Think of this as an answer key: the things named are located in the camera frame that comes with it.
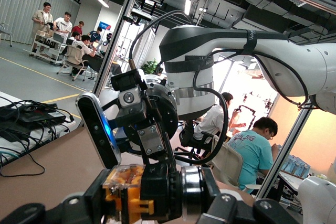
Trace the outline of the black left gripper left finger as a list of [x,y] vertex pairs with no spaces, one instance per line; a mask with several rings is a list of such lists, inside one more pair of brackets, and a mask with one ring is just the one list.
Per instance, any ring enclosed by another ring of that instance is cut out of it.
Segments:
[[1,219],[1,223],[105,223],[116,215],[114,201],[107,202],[102,185],[111,169],[104,169],[82,195],[69,196],[47,210],[41,203],[24,204]]

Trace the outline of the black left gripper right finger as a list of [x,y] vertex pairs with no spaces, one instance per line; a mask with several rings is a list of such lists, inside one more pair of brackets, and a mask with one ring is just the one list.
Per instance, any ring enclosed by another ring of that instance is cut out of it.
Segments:
[[209,168],[199,167],[201,184],[206,188],[208,209],[197,223],[297,223],[275,200],[262,198],[250,207],[229,193],[221,193]]

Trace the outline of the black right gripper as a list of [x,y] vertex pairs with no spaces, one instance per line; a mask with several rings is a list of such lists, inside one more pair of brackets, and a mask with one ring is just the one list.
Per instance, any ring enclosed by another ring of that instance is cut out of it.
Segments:
[[154,74],[134,69],[111,77],[119,112],[112,121],[123,127],[130,141],[142,146],[144,176],[176,175],[170,139],[177,124],[177,102],[173,92]]

